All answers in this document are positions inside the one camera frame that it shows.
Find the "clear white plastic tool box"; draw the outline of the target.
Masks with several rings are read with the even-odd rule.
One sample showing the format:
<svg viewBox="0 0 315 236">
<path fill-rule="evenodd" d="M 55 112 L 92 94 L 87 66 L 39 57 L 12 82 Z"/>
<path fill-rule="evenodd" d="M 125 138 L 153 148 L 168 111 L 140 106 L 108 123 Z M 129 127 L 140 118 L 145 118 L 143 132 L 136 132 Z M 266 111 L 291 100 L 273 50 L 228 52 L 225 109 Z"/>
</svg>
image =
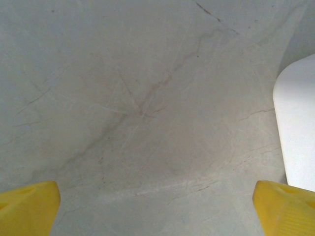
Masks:
<svg viewBox="0 0 315 236">
<path fill-rule="evenodd" d="M 315 192 L 315 54 L 280 73 L 273 101 L 287 183 Z"/>
</svg>

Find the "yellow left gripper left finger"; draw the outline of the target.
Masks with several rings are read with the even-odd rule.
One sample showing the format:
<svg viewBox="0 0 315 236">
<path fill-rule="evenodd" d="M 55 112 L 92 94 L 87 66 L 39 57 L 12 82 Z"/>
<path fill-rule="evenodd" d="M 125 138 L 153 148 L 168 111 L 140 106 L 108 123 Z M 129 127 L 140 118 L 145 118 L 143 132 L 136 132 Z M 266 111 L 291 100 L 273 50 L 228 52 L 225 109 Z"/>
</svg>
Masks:
<svg viewBox="0 0 315 236">
<path fill-rule="evenodd" d="M 0 236 L 50 236 L 60 202 L 55 181 L 0 193 Z"/>
</svg>

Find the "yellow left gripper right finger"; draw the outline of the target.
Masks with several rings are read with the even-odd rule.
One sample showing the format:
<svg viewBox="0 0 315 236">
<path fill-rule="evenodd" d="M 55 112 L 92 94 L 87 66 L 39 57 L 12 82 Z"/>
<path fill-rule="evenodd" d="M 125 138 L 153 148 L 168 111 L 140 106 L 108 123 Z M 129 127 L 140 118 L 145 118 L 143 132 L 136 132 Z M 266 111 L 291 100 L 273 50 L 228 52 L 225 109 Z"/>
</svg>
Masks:
<svg viewBox="0 0 315 236">
<path fill-rule="evenodd" d="M 315 236 L 315 192 L 260 180 L 252 201 L 265 236 Z"/>
</svg>

